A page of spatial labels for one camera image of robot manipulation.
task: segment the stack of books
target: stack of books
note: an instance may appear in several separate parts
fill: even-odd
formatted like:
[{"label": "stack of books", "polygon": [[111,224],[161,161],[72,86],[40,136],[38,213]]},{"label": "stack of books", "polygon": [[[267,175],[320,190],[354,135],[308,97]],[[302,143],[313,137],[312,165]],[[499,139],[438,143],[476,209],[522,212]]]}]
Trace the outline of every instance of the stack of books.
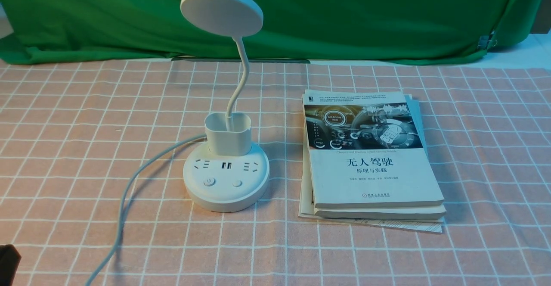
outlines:
[{"label": "stack of books", "polygon": [[442,233],[419,102],[306,90],[299,217]]}]

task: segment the green cloth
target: green cloth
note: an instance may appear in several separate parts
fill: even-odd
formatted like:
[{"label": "green cloth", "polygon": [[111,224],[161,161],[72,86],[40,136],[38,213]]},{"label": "green cloth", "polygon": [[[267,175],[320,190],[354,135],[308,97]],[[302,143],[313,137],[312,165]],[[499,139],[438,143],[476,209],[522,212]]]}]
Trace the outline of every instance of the green cloth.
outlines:
[{"label": "green cloth", "polygon": [[[228,37],[190,25],[180,0],[0,0],[15,34],[0,40],[11,64],[130,58],[238,58]],[[472,62],[480,37],[512,45],[528,35],[541,0],[254,0],[260,33],[250,58]]]}]

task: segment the white desk lamp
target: white desk lamp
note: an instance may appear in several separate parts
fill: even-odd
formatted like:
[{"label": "white desk lamp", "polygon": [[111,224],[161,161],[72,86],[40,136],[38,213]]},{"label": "white desk lamp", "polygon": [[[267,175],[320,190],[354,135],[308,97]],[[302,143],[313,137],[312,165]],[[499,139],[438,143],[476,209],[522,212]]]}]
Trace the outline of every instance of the white desk lamp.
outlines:
[{"label": "white desk lamp", "polygon": [[242,38],[260,31],[262,10],[253,0],[182,0],[180,9],[195,27],[232,37],[238,46],[243,64],[241,80],[226,114],[206,117],[207,142],[187,157],[183,178],[189,196],[201,207],[239,211],[258,201],[268,187],[268,157],[251,140],[251,119],[245,113],[232,112],[249,73]]}]

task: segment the lamp base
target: lamp base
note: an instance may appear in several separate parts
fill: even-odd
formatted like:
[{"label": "lamp base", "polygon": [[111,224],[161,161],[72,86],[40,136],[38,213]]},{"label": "lamp base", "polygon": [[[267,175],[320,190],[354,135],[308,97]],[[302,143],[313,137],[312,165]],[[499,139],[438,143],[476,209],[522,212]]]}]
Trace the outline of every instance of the lamp base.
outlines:
[{"label": "lamp base", "polygon": [[208,140],[191,152],[183,167],[183,179],[191,200],[217,212],[246,209],[268,188],[269,161],[256,143],[242,156],[219,156]]}]

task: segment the pink checkered tablecloth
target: pink checkered tablecloth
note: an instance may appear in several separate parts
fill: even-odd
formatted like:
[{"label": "pink checkered tablecloth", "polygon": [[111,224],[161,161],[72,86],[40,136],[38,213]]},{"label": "pink checkered tablecloth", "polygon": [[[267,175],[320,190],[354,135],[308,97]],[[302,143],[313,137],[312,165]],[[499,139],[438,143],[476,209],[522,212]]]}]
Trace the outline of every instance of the pink checkered tablecloth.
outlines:
[{"label": "pink checkered tablecloth", "polygon": [[[16,286],[81,286],[115,238],[145,160],[225,111],[239,64],[0,64],[0,245]],[[421,100],[444,234],[299,219],[306,88]],[[193,205],[190,149],[132,188],[124,246],[94,285],[551,285],[551,72],[252,64],[237,103],[270,158],[270,188],[233,214]]]}]

